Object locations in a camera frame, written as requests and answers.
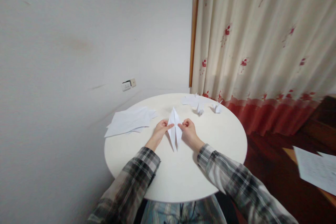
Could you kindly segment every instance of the round white table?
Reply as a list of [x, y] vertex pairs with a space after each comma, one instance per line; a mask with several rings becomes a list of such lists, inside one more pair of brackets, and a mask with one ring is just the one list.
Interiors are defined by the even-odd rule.
[[[203, 142], [208, 143], [218, 152], [244, 163], [247, 139], [237, 117], [223, 105], [221, 105], [221, 113], [214, 113], [212, 104], [215, 101], [205, 97], [203, 97], [206, 102], [204, 113], [199, 116], [196, 108], [182, 105], [181, 98], [185, 95], [189, 94], [172, 93], [154, 96], [132, 106], [147, 106], [149, 109], [156, 110], [158, 117], [152, 119], [150, 127], [145, 128], [141, 133], [132, 132], [106, 138], [105, 160], [114, 177], [118, 176], [125, 164], [146, 144], [157, 123], [162, 119], [169, 119], [173, 107], [181, 121], [190, 118], [194, 122], [196, 133]], [[178, 151], [173, 152], [167, 135], [164, 135], [155, 151], [161, 159], [161, 164], [145, 198], [177, 203], [198, 200], [218, 192], [196, 164], [197, 154], [183, 141]]]

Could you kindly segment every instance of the plaid sleeve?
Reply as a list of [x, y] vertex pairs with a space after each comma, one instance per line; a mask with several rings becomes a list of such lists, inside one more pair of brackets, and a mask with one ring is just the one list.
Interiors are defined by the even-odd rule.
[[197, 162], [212, 183], [231, 196], [249, 223], [297, 223], [244, 165], [215, 151], [208, 144], [200, 150]]
[[142, 147], [103, 194], [87, 223], [133, 223], [160, 162], [154, 151]]

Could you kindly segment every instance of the electrical outlet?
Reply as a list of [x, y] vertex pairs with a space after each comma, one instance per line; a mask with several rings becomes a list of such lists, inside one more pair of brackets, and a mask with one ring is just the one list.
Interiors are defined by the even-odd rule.
[[121, 84], [121, 89], [123, 91], [126, 91], [128, 89], [131, 89], [131, 82], [130, 81], [126, 81], [124, 83]]
[[132, 88], [134, 88], [137, 85], [137, 83], [135, 82], [135, 79], [131, 79], [131, 86]]

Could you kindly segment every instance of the hand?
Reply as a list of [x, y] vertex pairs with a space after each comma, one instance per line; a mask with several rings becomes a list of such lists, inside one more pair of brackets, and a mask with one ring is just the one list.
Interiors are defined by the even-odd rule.
[[178, 126], [183, 131], [186, 144], [194, 151], [199, 152], [205, 143], [197, 136], [195, 124], [187, 118], [183, 121], [183, 124], [178, 124]]
[[155, 127], [152, 137], [146, 143], [145, 147], [155, 151], [158, 147], [159, 143], [161, 142], [163, 135], [166, 133], [167, 130], [172, 128], [174, 124], [168, 125], [167, 120], [161, 120]]

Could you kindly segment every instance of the red floor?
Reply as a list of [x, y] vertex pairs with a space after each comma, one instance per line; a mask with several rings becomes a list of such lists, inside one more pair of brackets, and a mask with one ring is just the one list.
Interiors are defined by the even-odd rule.
[[282, 148], [295, 145], [307, 151], [336, 155], [326, 146], [298, 132], [294, 136], [252, 133], [244, 165], [299, 223], [336, 223], [336, 208], [312, 184], [300, 179], [297, 165]]

